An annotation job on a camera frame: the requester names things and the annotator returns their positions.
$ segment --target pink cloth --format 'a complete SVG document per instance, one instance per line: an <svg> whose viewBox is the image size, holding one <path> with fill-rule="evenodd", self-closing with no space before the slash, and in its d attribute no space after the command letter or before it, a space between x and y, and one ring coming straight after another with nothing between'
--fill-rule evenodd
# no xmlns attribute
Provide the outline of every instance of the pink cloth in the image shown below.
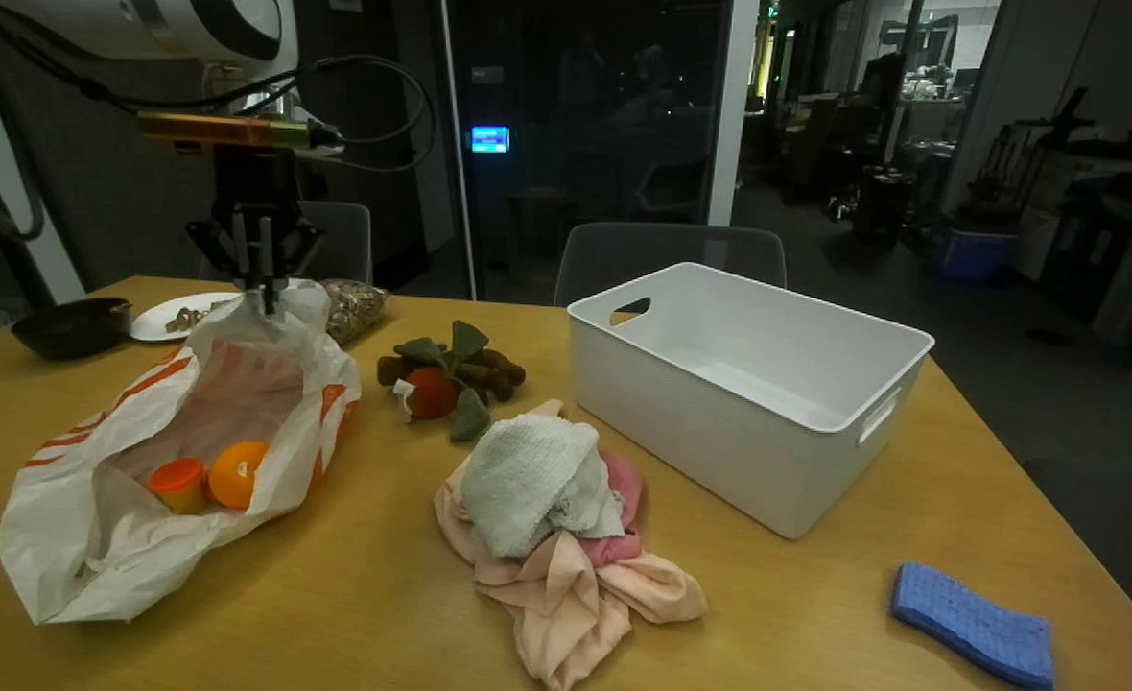
<svg viewBox="0 0 1132 691"><path fill-rule="evenodd" d="M610 488L626 499L626 527L642 510L642 474L615 455ZM515 650L544 686L575 686L646 620L707 613L703 586L671 559L642 551L642 537L605 537L582 547L566 529L544 537L525 559L496 559L455 504L455 473L432 494L438 527L452 551L477 569L477 586L515 613Z"/></svg>

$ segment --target floor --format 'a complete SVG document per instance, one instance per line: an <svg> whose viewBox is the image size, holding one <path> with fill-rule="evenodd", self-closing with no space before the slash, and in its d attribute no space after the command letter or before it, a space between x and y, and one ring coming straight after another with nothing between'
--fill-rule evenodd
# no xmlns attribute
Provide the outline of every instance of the floor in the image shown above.
<svg viewBox="0 0 1132 691"><path fill-rule="evenodd" d="M789 286L936 334L933 357L1132 595L1132 364L1120 354L1025 281L940 281L908 247L866 247L770 189L744 189L738 208L739 224L784 233ZM548 286L541 256L488 281L498 299L538 302ZM443 263L404 293L464 294L464 281ZM0 281L0 325L16 316L24 299Z"/></svg>

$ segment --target desk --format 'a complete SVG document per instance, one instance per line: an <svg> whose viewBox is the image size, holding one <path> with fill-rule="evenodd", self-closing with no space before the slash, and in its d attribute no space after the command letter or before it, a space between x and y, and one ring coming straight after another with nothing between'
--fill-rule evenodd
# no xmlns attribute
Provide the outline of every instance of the desk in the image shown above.
<svg viewBox="0 0 1132 691"><path fill-rule="evenodd" d="M135 309L194 293L121 281ZM372 364L395 340L469 320L528 367L498 414L566 392L566 320L553 305L390 299L351 345L365 398L310 504L209 551L182 590L129 627L35 628L0 570L0 686L534 686L506 613L473 590L431 494L464 448L404 421ZM19 460L106 407L167 345L47 364L0 329L0 510ZM646 627L585 686L996 686L887 613L895 569L926 559L1056 627L1060 686L1132 686L1132 604L1016 460L926 364L895 437L807 537L784 542L598 421L646 483L646 546L703 581L708 613Z"/></svg>

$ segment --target white plate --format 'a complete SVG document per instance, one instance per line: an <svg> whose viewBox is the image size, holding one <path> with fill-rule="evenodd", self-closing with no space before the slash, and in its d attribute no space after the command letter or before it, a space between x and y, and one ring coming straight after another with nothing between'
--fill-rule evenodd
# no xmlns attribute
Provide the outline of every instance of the white plate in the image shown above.
<svg viewBox="0 0 1132 691"><path fill-rule="evenodd" d="M225 305L234 302L240 293L194 293L194 294L179 294L179 299L167 299L167 302L158 302L151 309L143 309L135 322L129 322L129 339L135 340L179 340L193 334L193 325L216 309L216 305Z"/></svg>

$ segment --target plastic bag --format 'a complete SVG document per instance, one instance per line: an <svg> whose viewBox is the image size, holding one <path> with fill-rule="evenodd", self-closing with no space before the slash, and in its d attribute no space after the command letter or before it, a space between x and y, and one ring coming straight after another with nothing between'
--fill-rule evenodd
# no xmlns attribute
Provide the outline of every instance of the plastic bag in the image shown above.
<svg viewBox="0 0 1132 691"><path fill-rule="evenodd" d="M362 398L356 367L322 320L310 294L286 294L281 320L262 320L249 299L216 309L177 357L19 467L0 563L32 620L129 620L203 551L305 499L344 407ZM145 490L158 465L209 460L240 437L268 445L245 510L171 515Z"/></svg>

